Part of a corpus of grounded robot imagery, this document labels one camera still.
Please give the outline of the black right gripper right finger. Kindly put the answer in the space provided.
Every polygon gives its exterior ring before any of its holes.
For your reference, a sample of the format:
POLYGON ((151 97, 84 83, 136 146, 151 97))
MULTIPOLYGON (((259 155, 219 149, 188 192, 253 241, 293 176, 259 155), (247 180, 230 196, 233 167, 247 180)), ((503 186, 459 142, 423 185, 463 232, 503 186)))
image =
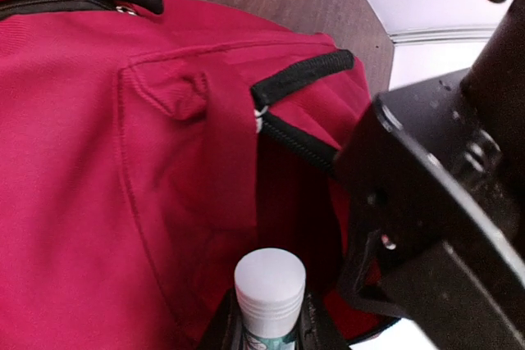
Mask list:
POLYGON ((310 290, 304 295, 296 324, 296 339, 299 350, 349 350, 322 300, 310 290))

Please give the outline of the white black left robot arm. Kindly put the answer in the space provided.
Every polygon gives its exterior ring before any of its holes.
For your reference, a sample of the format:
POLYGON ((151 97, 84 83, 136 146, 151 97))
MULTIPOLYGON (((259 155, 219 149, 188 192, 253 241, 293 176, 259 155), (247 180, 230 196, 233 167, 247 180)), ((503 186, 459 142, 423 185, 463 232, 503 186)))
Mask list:
POLYGON ((340 295, 439 349, 524 346, 524 0, 510 2, 469 69, 378 94, 335 160, 351 197, 340 295))

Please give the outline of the white green glue stick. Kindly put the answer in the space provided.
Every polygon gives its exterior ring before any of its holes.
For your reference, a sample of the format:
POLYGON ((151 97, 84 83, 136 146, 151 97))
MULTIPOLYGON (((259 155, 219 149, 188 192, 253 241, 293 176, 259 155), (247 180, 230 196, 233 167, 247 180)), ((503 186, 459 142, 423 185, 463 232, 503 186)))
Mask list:
POLYGON ((293 253, 261 248, 246 254, 234 273, 243 321, 243 349, 296 349, 306 270, 293 253))

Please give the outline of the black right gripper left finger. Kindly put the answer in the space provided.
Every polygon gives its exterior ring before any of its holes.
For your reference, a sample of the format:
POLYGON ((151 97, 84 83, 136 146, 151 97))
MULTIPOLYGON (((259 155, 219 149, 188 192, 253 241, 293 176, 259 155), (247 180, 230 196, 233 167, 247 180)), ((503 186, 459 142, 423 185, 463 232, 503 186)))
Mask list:
POLYGON ((198 350, 240 350, 242 314, 234 290, 228 290, 210 320, 198 350))

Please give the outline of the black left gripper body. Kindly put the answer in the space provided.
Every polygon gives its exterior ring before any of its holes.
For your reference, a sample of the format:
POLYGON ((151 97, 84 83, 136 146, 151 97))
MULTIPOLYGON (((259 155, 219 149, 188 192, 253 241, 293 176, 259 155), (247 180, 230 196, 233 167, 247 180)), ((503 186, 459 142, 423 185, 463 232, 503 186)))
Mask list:
POLYGON ((349 191, 338 280, 352 307, 413 320, 440 349, 524 346, 524 205, 463 96, 464 70, 378 94, 335 161, 349 191))

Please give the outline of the red backpack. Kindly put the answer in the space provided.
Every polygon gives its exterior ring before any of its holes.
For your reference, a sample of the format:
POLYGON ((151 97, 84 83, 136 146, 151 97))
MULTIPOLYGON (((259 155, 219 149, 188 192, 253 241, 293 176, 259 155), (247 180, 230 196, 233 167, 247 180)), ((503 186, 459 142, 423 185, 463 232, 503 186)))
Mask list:
POLYGON ((344 338, 332 173, 363 63, 201 0, 1 1, 1 346, 195 349, 237 261, 299 256, 344 338))

